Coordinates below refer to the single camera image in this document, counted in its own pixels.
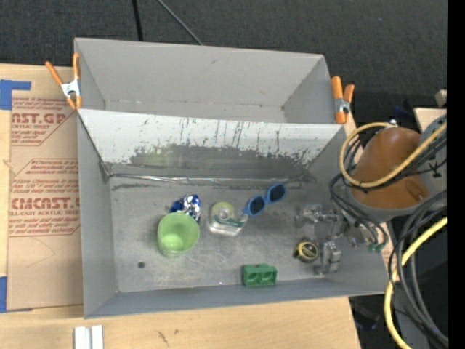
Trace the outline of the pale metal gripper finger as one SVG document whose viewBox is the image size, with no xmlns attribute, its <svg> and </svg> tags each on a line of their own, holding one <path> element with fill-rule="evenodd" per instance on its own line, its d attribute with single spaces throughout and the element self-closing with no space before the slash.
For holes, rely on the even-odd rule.
<svg viewBox="0 0 465 349">
<path fill-rule="evenodd" d="M 331 214 L 324 213 L 321 204 L 306 204 L 299 208 L 294 225 L 296 228 L 303 228 L 307 224 L 317 224 L 330 219 Z"/>
<path fill-rule="evenodd" d="M 320 247 L 320 256 L 314 267 L 318 276 L 335 273 L 339 269 L 342 252 L 334 241 L 327 241 Z"/>
</svg>

